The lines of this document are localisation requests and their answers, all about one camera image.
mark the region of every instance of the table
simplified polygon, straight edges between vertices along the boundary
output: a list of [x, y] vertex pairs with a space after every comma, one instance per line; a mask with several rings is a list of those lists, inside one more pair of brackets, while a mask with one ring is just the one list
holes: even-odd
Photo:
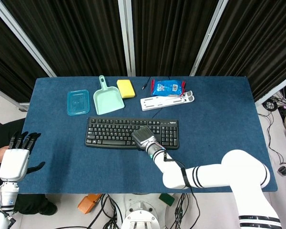
[[[245, 77], [171, 77], [186, 81], [195, 101], [142, 111], [140, 99], [150, 97], [146, 77], [106, 77], [108, 86], [130, 79], [136, 93], [124, 99], [125, 108], [100, 117], [171, 118], [179, 120], [178, 150], [169, 154], [186, 167], [219, 164], [225, 153], [242, 149], [270, 170], [271, 180], [263, 191], [276, 191], [262, 129], [250, 85]], [[40, 78], [36, 81], [23, 131], [41, 133], [29, 166], [46, 164], [19, 183], [20, 193], [180, 193], [167, 189], [162, 173], [143, 151], [85, 146], [88, 118], [97, 116], [93, 93], [100, 89], [98, 77]], [[67, 115], [67, 93], [87, 89], [90, 112]], [[194, 192], [230, 192], [230, 187], [194, 189]]]

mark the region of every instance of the black curtain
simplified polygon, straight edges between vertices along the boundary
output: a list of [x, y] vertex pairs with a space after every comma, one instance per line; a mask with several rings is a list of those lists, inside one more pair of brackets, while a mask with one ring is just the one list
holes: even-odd
[[58, 76], [127, 75], [118, 1], [3, 3]]
[[286, 0], [229, 1], [196, 75], [247, 76], [255, 100], [286, 79]]
[[189, 75], [217, 2], [132, 0], [136, 75]]
[[0, 90], [17, 102], [29, 102], [39, 77], [47, 77], [0, 18]]

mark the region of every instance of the person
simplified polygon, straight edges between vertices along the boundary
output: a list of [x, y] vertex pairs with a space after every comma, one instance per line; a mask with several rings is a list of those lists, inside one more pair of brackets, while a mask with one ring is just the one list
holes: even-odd
[[[16, 131], [22, 131], [24, 120], [20, 119], [0, 126], [0, 164], [8, 149], [10, 138]], [[40, 213], [50, 216], [57, 212], [57, 207], [49, 202], [44, 194], [18, 194], [14, 211], [26, 215]]]

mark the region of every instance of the orange object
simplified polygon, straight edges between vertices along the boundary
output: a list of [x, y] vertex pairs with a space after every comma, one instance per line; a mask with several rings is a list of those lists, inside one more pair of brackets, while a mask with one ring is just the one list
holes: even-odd
[[77, 206], [77, 208], [84, 214], [89, 213], [92, 208], [96, 205], [96, 203], [99, 201], [99, 199], [101, 198], [101, 194], [88, 194], [87, 196], [85, 196], [81, 202], [79, 203], [79, 205]]

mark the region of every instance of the dustpan handle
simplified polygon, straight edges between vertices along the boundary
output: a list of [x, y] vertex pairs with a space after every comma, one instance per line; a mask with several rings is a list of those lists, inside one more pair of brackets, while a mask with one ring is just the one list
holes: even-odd
[[103, 75], [100, 75], [99, 76], [99, 80], [100, 80], [100, 83], [101, 83], [101, 86], [102, 86], [102, 90], [107, 90], [108, 87], [107, 87], [107, 84], [106, 84], [106, 81], [105, 81], [105, 77]]

